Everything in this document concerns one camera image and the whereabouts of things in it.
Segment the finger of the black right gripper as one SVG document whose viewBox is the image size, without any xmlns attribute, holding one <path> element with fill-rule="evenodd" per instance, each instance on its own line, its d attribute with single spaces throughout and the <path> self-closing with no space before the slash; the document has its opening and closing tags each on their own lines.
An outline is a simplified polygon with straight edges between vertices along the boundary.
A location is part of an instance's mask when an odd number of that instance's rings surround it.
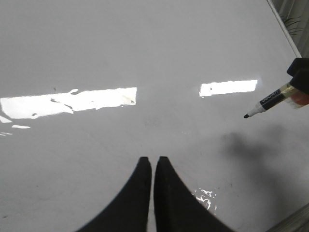
<svg viewBox="0 0 309 232">
<path fill-rule="evenodd" d="M 292 77 L 290 84 L 296 89 L 309 93 L 309 58 L 295 58 L 287 69 Z"/>
</svg>

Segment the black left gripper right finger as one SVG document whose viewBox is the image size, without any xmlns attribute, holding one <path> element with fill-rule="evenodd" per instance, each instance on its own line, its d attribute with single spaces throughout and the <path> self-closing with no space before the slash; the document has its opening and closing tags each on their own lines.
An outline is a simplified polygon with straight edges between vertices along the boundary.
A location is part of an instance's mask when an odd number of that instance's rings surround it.
<svg viewBox="0 0 309 232">
<path fill-rule="evenodd" d="M 167 157 L 159 158 L 154 179 L 154 214 L 158 232 L 232 231 L 196 200 Z"/>
</svg>

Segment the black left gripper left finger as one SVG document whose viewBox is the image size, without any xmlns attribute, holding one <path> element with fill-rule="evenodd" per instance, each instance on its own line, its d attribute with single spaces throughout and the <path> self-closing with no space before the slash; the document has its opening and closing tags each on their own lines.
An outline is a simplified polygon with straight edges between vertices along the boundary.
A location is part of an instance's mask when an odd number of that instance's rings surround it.
<svg viewBox="0 0 309 232">
<path fill-rule="evenodd" d="M 80 232 L 147 231 L 152 168 L 147 157 L 141 157 L 134 172 L 117 196 L 96 217 L 82 226 Z"/>
</svg>

